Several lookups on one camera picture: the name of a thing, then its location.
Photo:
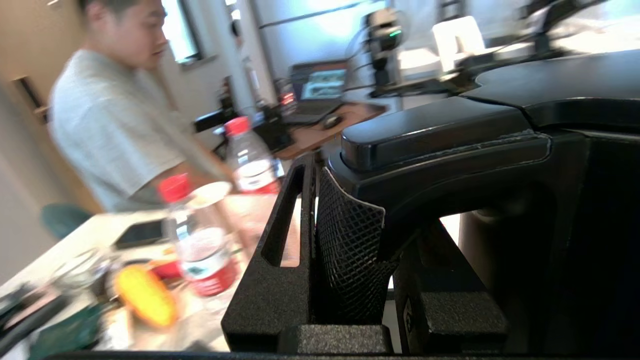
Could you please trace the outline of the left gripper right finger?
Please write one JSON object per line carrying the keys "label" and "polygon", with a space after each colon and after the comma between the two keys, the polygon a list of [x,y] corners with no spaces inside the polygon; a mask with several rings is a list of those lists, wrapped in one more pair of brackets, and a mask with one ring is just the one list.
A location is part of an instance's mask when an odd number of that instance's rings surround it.
{"label": "left gripper right finger", "polygon": [[405,354],[497,354],[508,322],[439,220],[418,226],[393,274]]}

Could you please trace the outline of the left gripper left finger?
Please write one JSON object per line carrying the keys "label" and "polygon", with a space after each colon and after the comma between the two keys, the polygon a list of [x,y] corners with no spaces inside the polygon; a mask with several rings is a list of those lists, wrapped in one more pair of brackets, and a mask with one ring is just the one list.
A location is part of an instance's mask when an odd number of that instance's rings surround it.
{"label": "left gripper left finger", "polygon": [[[317,170],[315,155],[308,153],[293,162],[286,176],[254,255],[222,317],[222,332],[233,352],[275,352],[281,331],[311,321]],[[281,260],[298,199],[299,264],[283,268]]]}

